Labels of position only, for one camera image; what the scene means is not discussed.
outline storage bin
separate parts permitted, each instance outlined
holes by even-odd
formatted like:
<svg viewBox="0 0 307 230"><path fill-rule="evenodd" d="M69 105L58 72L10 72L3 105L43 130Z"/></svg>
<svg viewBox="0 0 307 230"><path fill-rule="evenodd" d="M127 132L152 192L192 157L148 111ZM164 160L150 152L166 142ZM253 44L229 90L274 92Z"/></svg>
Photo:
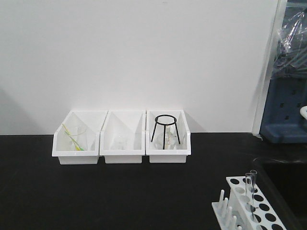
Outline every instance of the storage bin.
<svg viewBox="0 0 307 230"><path fill-rule="evenodd" d="M146 112L109 111L101 131L100 156L106 163L141 163L145 155Z"/></svg>
<svg viewBox="0 0 307 230"><path fill-rule="evenodd" d="M278 78L270 82L260 134L272 143L307 143L307 80Z"/></svg>
<svg viewBox="0 0 307 230"><path fill-rule="evenodd" d="M107 111L70 111L54 134L52 156L60 164L97 164L106 115Z"/></svg>
<svg viewBox="0 0 307 230"><path fill-rule="evenodd" d="M155 118L159 115L171 115L177 119L177 129L179 134L179 142L175 143L172 149L162 149L163 143L163 125L156 125L155 134ZM169 116L159 118L160 122L171 124L174 119ZM174 141L177 141L177 131L175 125L167 126L170 133L174 135ZM187 124L186 116L183 110L148 110L146 122L146 155L149 156L150 163L185 163L188 155L191 154L190 130Z"/></svg>

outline blue crate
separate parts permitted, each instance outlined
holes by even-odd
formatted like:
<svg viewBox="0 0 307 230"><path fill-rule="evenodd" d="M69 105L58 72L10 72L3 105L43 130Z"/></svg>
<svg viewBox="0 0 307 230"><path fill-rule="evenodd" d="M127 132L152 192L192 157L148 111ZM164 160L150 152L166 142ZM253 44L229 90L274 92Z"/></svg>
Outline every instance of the blue crate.
<svg viewBox="0 0 307 230"><path fill-rule="evenodd" d="M270 82L260 134L272 143L307 143L307 80L277 78Z"/></svg>

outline sink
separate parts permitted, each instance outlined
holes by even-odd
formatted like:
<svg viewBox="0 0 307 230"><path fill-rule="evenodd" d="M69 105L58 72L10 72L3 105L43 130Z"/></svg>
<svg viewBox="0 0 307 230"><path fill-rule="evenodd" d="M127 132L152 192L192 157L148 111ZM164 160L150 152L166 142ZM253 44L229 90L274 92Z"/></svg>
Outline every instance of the sink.
<svg viewBox="0 0 307 230"><path fill-rule="evenodd" d="M307 161L257 158L254 166L287 229L307 230Z"/></svg>

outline test tube rack peg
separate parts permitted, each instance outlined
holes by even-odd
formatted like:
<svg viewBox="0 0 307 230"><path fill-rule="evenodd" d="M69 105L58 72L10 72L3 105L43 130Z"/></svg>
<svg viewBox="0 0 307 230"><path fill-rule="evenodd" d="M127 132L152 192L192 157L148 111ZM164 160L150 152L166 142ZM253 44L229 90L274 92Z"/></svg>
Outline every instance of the test tube rack peg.
<svg viewBox="0 0 307 230"><path fill-rule="evenodd" d="M224 198L225 191L221 190L219 201L212 203L221 230L286 230L257 185L254 208L250 207L244 179L244 176L226 177L230 186L229 199Z"/></svg>

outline white plastic bin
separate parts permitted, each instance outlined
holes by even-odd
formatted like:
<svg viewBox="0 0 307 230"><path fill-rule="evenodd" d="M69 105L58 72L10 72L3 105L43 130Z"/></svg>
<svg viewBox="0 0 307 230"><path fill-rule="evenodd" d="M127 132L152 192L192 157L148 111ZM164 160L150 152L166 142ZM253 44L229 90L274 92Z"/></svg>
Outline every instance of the white plastic bin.
<svg viewBox="0 0 307 230"><path fill-rule="evenodd" d="M172 115L177 119L177 128L180 144L176 143L172 149L162 149L159 145L158 137L164 132L164 126L157 124L153 141L151 142L155 118L159 115ZM171 117L163 117L163 123L173 123ZM177 138L175 125L169 126L170 132ZM190 130L183 110L147 111L146 122L146 155L149 156L150 163L185 163L188 155L191 154Z"/></svg>
<svg viewBox="0 0 307 230"><path fill-rule="evenodd" d="M145 155L145 111L109 111L100 152L109 163L141 163Z"/></svg>
<svg viewBox="0 0 307 230"><path fill-rule="evenodd" d="M97 164L100 131L106 115L107 111L70 111L62 123L65 127L61 124L54 134L52 156L58 157L60 164Z"/></svg>

